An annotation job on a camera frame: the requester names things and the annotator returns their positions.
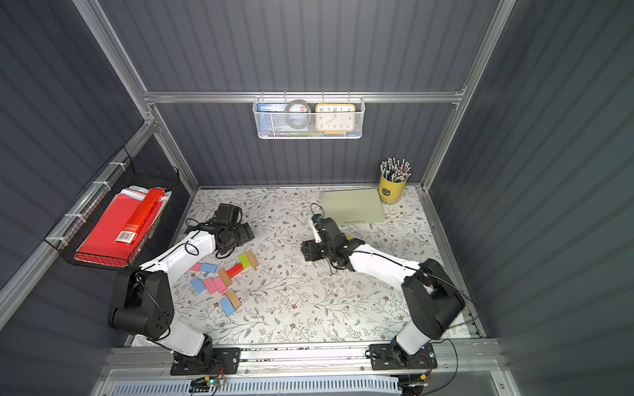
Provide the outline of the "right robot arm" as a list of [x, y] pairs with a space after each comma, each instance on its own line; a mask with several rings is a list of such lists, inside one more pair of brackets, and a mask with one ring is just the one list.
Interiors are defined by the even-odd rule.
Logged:
[[391, 341], [399, 364], [439, 340], [465, 308], [463, 294], [434, 259], [414, 262], [391, 256], [361, 239], [348, 238], [333, 219], [321, 214], [312, 216], [311, 228], [313, 239], [301, 245], [307, 262], [325, 259], [336, 270], [368, 275], [403, 293], [409, 322]]

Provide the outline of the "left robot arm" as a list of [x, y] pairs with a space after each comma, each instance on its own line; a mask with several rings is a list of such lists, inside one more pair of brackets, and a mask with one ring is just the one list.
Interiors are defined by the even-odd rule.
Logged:
[[213, 253], [218, 258], [229, 257], [253, 239], [242, 209], [220, 204], [211, 219], [188, 226], [186, 236], [173, 247], [137, 267], [117, 272], [108, 326], [144, 336], [182, 356], [200, 355], [208, 337], [177, 318], [172, 284], [201, 259]]

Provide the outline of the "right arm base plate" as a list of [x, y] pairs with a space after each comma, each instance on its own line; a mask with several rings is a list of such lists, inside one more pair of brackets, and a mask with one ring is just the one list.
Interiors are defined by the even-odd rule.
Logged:
[[371, 361], [373, 371], [430, 371], [438, 367], [434, 349], [430, 343], [413, 355], [408, 354], [395, 343], [371, 344], [365, 351], [365, 356]]

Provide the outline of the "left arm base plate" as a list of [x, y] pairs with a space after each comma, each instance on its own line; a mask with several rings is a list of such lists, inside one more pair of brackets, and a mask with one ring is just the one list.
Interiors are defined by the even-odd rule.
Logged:
[[171, 376], [219, 376], [236, 374], [241, 350], [237, 347], [206, 347], [197, 356], [173, 353]]

